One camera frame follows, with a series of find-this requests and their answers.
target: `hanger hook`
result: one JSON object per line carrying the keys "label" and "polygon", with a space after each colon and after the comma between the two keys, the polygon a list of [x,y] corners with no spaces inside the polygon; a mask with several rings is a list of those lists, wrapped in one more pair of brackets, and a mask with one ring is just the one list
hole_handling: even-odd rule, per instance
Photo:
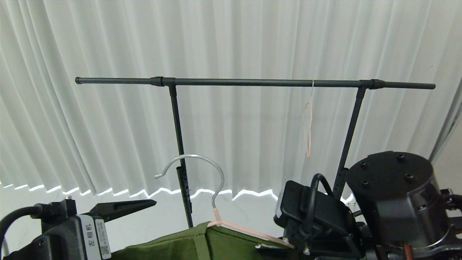
{"label": "hanger hook", "polygon": [[205,156],[202,155],[180,155],[178,157],[173,158],[164,168],[161,174],[156,174],[154,175],[155,179],[159,179],[160,177],[164,176],[167,173],[167,170],[172,166],[172,164],[178,160],[184,159],[184,158],[197,158],[204,160],[210,164],[212,164],[219,172],[220,172],[220,177],[221,177],[221,183],[218,189],[215,191],[215,193],[212,196],[212,207],[216,209],[215,207],[215,198],[217,197],[218,193],[223,189],[223,186],[225,186],[225,174],[223,173],[223,170],[220,168],[220,165],[218,165],[216,162],[208,159]]}

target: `clothes hanger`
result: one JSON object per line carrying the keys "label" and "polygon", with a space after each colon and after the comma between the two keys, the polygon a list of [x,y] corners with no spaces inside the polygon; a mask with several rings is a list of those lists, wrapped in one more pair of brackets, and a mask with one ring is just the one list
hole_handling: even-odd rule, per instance
{"label": "clothes hanger", "polygon": [[255,237],[259,237],[259,238],[262,238],[264,240],[273,241],[275,243],[278,243],[278,244],[281,244],[281,245],[284,245],[284,246],[287,246],[287,247],[290,247],[290,248],[295,248],[293,245],[291,245],[288,242],[285,242],[284,240],[282,240],[280,238],[273,237],[273,236],[270,236],[270,235],[266,235],[266,234],[263,234],[263,233],[260,233],[260,232],[256,232],[256,231],[253,231],[253,230],[250,230],[250,229],[247,229],[247,228],[243,228],[243,227],[237,226],[237,225],[235,225],[233,223],[230,223],[230,222],[228,222],[226,220],[221,219],[220,214],[218,213],[218,209],[215,206],[215,198],[217,197],[218,193],[223,189],[223,186],[225,186],[225,174],[223,173],[223,170],[221,169],[221,167],[216,162],[208,159],[207,157],[204,157],[202,155],[180,155],[178,157],[175,157],[173,160],[171,160],[165,166],[162,173],[155,175],[154,178],[158,179],[158,178],[164,176],[167,173],[167,170],[170,168],[170,166],[174,162],[176,162],[178,160],[181,160],[181,159],[184,159],[184,158],[197,158],[197,159],[201,159],[203,161],[206,161],[206,162],[212,164],[218,170],[218,172],[220,173],[220,177],[221,177],[220,186],[218,187],[218,189],[215,191],[215,193],[212,196],[212,208],[213,208],[213,213],[215,215],[215,221],[210,222],[207,225],[207,227],[211,227],[211,226],[215,226],[215,225],[216,226],[224,225],[224,226],[227,226],[227,227],[229,227],[231,229],[234,229],[234,230],[242,232],[242,233],[246,233],[246,234],[249,234],[249,235],[252,235],[252,236],[255,236]]}

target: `green garment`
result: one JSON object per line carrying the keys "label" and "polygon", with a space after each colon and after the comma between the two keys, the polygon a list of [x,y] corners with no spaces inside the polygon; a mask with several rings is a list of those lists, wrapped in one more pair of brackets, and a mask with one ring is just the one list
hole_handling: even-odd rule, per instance
{"label": "green garment", "polygon": [[207,228],[207,224],[126,247],[114,252],[111,260],[262,260],[255,248],[259,243],[286,248],[224,227]]}

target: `white curtain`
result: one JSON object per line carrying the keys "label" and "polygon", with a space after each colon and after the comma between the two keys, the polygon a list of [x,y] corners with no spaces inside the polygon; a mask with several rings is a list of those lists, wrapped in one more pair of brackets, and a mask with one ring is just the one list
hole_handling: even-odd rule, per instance
{"label": "white curtain", "polygon": [[[77,85],[80,77],[436,83],[367,91],[346,166],[384,150],[432,152],[462,76],[460,1],[2,1],[2,186],[101,193],[178,188],[169,91]],[[186,153],[217,161],[225,188],[277,194],[287,180],[333,184],[356,91],[178,87]],[[308,128],[309,110],[305,115]],[[191,192],[212,166],[187,160]],[[343,196],[348,197],[346,189]]]}

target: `vertical pole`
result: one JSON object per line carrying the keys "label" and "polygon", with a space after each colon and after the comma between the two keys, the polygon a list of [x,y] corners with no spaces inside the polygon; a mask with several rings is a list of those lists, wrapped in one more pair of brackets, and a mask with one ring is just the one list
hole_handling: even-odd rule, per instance
{"label": "vertical pole", "polygon": [[354,102],[353,113],[351,115],[350,124],[348,126],[348,132],[346,133],[345,144],[343,145],[342,155],[340,157],[339,168],[337,170],[337,176],[335,177],[333,193],[336,199],[340,199],[345,187],[345,163],[347,162],[348,151],[350,150],[351,141],[353,139],[354,128],[359,116],[359,110],[363,103],[364,94],[367,87],[359,87],[356,92],[356,101]]}
{"label": "vertical pole", "polygon": [[[176,98],[176,85],[170,84],[169,86],[170,91],[170,99],[172,103],[172,111],[173,111],[173,120],[175,122],[175,133],[176,133],[176,142],[178,144],[178,153],[180,155],[184,154],[184,147],[183,147],[183,137],[181,135],[181,125],[180,125],[180,113],[178,110],[178,100]],[[189,187],[188,187],[188,177],[186,173],[186,163],[184,159],[180,160],[180,167],[177,167],[176,173],[178,175],[178,181],[180,182],[180,189],[181,189],[181,197],[183,198],[183,205],[184,211],[186,213],[186,219],[188,221],[188,227],[193,227],[193,218],[192,218],[192,204],[191,204],[191,197],[189,195]]]}

